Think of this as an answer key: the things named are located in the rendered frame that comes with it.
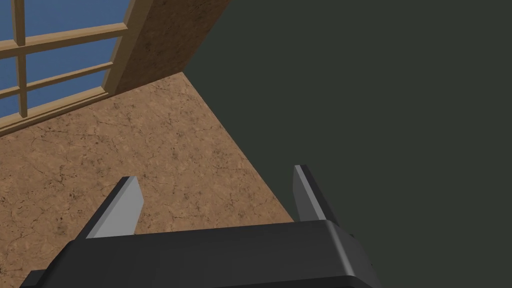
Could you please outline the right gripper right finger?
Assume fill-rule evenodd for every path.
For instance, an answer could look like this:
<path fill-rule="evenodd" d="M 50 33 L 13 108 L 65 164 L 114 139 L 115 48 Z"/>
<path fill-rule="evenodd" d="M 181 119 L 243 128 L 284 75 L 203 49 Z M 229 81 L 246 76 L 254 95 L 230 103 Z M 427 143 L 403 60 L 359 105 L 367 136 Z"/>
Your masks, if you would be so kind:
<path fill-rule="evenodd" d="M 328 220 L 337 226 L 339 225 L 332 206 L 324 197 L 306 164 L 293 167 L 292 192 L 298 219 L 301 222 Z"/>

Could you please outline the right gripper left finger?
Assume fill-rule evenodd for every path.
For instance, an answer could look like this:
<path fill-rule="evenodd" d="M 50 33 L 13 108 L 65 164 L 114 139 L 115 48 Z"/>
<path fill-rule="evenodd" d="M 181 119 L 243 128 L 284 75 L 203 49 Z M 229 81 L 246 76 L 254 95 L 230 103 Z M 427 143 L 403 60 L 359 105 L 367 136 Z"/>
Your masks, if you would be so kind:
<path fill-rule="evenodd" d="M 143 194 L 137 178 L 124 176 L 75 239 L 133 235 L 143 205 Z"/>

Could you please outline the wooden framed window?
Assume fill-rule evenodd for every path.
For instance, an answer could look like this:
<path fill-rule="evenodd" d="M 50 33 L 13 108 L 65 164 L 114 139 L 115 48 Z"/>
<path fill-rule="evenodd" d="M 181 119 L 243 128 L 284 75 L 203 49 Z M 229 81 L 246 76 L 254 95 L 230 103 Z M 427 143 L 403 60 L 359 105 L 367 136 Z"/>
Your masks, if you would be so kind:
<path fill-rule="evenodd" d="M 156 0 L 0 0 L 0 137 L 114 96 Z"/>

